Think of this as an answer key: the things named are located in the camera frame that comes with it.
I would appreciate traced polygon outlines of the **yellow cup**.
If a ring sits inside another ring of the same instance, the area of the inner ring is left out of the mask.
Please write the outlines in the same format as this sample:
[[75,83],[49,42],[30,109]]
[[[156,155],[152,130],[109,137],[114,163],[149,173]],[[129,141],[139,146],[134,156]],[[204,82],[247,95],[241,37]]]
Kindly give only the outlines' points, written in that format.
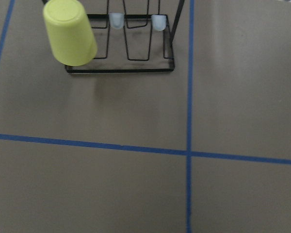
[[97,54],[85,8],[78,0],[49,0],[43,18],[53,56],[67,66],[82,66]]

